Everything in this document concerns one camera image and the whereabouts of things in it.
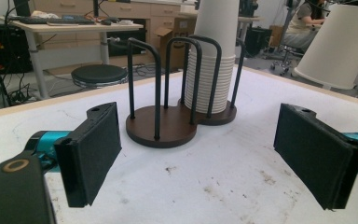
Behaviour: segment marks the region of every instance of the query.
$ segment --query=keyboard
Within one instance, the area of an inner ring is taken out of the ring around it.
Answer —
[[[23,17],[19,18],[19,21],[25,24],[78,24],[78,25],[94,25],[95,22],[86,18],[35,18],[35,17]]]

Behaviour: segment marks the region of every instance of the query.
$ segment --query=stack of paper cups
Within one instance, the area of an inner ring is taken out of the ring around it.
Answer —
[[[219,43],[222,48],[222,59],[217,79],[212,113],[226,109],[228,92],[235,63],[235,42],[237,34],[238,11],[240,0],[202,0],[197,17],[195,35],[209,37]],[[200,41],[202,61],[200,69],[200,84],[196,111],[206,113],[212,90],[214,66],[216,62],[216,47]],[[190,51],[187,68],[185,105],[191,108],[195,80],[197,53]]]

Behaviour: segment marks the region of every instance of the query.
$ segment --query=table surface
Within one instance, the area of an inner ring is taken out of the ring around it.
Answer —
[[[47,24],[25,24],[20,21],[12,21],[10,24],[20,27],[25,31],[31,31],[34,33],[83,33],[83,32],[114,32],[114,31],[129,31],[139,30],[143,28],[143,25],[120,25],[112,23],[111,25],[101,25],[97,23],[95,25],[64,25],[64,26],[50,26]]]
[[[135,83],[135,109],[154,103],[153,80]],[[180,83],[181,74],[172,75],[170,105]],[[129,91],[122,84],[1,109],[0,162],[20,153],[32,134],[71,131],[88,109],[108,102],[117,102],[122,150],[93,206],[69,208],[60,174],[45,175],[59,223],[358,223],[358,176],[347,208],[324,211],[273,148],[281,103],[306,107],[339,132],[353,133],[358,99],[247,68],[237,117],[200,125],[183,146],[156,149],[130,140]]]

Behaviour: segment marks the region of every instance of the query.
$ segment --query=cardboard box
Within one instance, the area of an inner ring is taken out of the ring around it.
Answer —
[[[195,19],[183,19],[175,18],[173,29],[168,29],[165,27],[159,27],[154,32],[155,35],[160,37],[159,40],[159,55],[161,57],[161,66],[165,68],[166,64],[166,53],[167,53],[167,44],[173,37],[176,36],[189,36],[194,34],[194,29],[196,27]],[[185,61],[185,43],[175,42],[172,44],[171,48],[171,69],[183,68],[183,63]]]
[[[279,47],[279,44],[281,43],[282,33],[283,33],[283,26],[271,25],[269,29],[272,30],[271,41],[269,43],[269,46]]]

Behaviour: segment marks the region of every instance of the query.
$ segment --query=black metal rod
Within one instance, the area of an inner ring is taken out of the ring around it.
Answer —
[[[212,44],[216,47],[216,62],[214,65],[211,96],[209,98],[208,110],[206,113],[206,117],[209,119],[212,116],[212,107],[213,107],[214,95],[216,93],[217,77],[219,76],[220,63],[222,60],[222,48],[220,47],[220,45],[217,41],[215,41],[209,37],[201,36],[201,35],[190,35],[189,37],[200,40],[200,41],[204,41],[204,42]]]
[[[129,76],[129,95],[130,95],[130,118],[135,119],[134,111],[134,100],[133,100],[133,65],[132,65],[132,42],[129,40],[127,42],[127,60],[128,60],[128,76]]]
[[[187,79],[187,68],[188,68],[188,54],[190,50],[190,45],[185,44],[185,64],[183,65],[183,76],[182,76],[182,90],[180,94],[180,103],[185,103],[185,87],[186,87],[186,79]]]
[[[160,126],[160,106],[161,106],[161,58],[159,56],[158,51],[153,46],[146,44],[145,42],[139,41],[135,38],[130,37],[128,39],[128,59],[129,59],[129,84],[130,84],[130,110],[131,110],[131,118],[132,116],[135,118],[133,111],[133,73],[132,73],[132,46],[136,46],[142,49],[149,50],[155,59],[156,63],[156,92],[155,92],[155,139],[159,139],[159,126]]]
[[[232,93],[232,98],[231,98],[231,105],[229,106],[230,108],[234,108],[234,106],[235,106],[235,100],[237,98],[238,86],[240,85],[243,59],[245,58],[245,52],[246,52],[245,43],[239,38],[237,38],[237,43],[241,45],[241,56],[240,56],[240,61],[238,62],[237,76],[235,78],[234,91]]]
[[[199,83],[200,83],[200,69],[201,69],[201,59],[202,59],[202,49],[201,45],[197,40],[188,38],[188,37],[181,37],[177,36],[172,38],[167,43],[167,53],[166,53],[166,71],[170,71],[170,60],[171,60],[171,46],[175,42],[185,42],[188,44],[192,44],[196,48],[197,52],[197,64],[196,64],[196,74],[195,74],[195,81],[194,81],[194,90],[193,90],[193,100],[191,104],[191,115],[190,115],[190,124],[195,124],[194,120],[196,117],[196,105],[197,105],[197,96],[199,94]],[[169,80],[170,80],[170,73],[165,72],[165,95],[164,95],[164,108],[168,108],[168,98],[169,98]],[[182,83],[182,92],[184,91],[185,85]]]

